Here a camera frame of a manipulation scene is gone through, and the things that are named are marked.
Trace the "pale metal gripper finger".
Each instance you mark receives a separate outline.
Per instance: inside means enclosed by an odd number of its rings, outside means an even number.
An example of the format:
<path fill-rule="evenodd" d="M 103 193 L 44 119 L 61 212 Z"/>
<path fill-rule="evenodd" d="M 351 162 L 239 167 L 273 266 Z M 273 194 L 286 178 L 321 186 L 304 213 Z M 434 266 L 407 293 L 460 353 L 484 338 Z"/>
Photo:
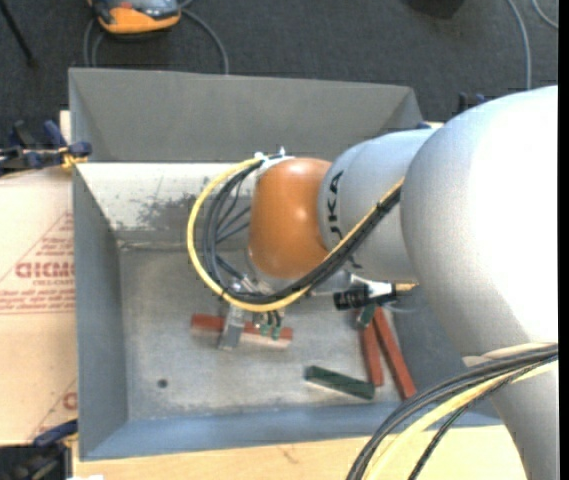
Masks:
<path fill-rule="evenodd" d="M 239 328 L 226 328 L 219 336 L 217 348 L 222 351 L 232 351 L 240 343 L 241 330 Z"/>
<path fill-rule="evenodd" d="M 244 331 L 244 311 L 241 308 L 231 305 L 229 307 L 225 332 L 228 339 L 239 339 Z"/>

